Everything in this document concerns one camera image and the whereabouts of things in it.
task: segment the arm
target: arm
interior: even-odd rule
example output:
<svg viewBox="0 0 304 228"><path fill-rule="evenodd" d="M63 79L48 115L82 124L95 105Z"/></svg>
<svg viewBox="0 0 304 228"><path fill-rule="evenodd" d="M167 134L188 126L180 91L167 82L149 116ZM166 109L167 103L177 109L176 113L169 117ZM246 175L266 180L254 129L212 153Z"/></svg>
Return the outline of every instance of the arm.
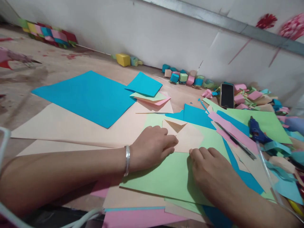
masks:
<svg viewBox="0 0 304 228"><path fill-rule="evenodd" d="M130 172L159 164L174 152L178 140L165 128L147 127L130 146ZM107 174L123 174L126 150L104 149L25 155L6 160L0 179L0 201L24 215L71 190Z"/></svg>
<svg viewBox="0 0 304 228"><path fill-rule="evenodd" d="M191 149L190 157L203 194L237 226L302 227L294 215L248 188L216 149Z"/></svg>

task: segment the yellow paper cube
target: yellow paper cube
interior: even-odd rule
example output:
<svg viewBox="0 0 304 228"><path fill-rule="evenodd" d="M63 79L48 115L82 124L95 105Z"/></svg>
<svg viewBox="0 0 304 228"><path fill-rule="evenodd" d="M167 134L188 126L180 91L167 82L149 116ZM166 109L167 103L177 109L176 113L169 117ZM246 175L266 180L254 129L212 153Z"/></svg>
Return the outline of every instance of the yellow paper cube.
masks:
<svg viewBox="0 0 304 228"><path fill-rule="evenodd" d="M117 60L117 62L118 62L120 65L122 65L123 67L130 66L130 65L131 65L130 56L127 55L127 54L123 54L123 53L116 54L116 60Z"/></svg>

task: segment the hand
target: hand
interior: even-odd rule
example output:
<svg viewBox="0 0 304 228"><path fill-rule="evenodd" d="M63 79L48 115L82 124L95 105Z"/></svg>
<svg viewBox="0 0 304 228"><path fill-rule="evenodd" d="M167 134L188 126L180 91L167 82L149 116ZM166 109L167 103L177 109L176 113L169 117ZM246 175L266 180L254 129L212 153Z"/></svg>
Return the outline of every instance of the hand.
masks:
<svg viewBox="0 0 304 228"><path fill-rule="evenodd" d="M130 172L151 168L174 152L178 140L166 128L146 127L130 146Z"/></svg>
<svg viewBox="0 0 304 228"><path fill-rule="evenodd" d="M190 149L194 179L204 196L216 207L232 205L231 201L247 197L249 188L232 165L216 149Z"/></svg>

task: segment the red paper flower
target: red paper flower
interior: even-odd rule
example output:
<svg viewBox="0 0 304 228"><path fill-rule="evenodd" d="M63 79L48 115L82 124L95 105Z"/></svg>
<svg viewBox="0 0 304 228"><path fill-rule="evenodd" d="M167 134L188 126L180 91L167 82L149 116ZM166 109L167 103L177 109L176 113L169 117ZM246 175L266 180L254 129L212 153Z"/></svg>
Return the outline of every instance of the red paper flower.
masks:
<svg viewBox="0 0 304 228"><path fill-rule="evenodd" d="M265 14L264 17L262 17L258 23L256 24L256 27L260 29L268 29L272 28L275 25L275 22L278 19L273 14Z"/></svg>

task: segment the blue glue gun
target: blue glue gun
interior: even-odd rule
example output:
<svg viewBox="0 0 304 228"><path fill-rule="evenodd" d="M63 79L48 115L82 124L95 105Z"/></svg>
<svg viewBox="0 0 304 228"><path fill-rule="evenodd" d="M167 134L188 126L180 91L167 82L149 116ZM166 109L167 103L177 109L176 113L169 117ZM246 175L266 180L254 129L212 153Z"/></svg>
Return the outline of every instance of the blue glue gun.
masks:
<svg viewBox="0 0 304 228"><path fill-rule="evenodd" d="M273 141L268 138L260 129L259 123L251 116L249 120L249 130L250 134L252 134L252 139L256 142L265 144Z"/></svg>

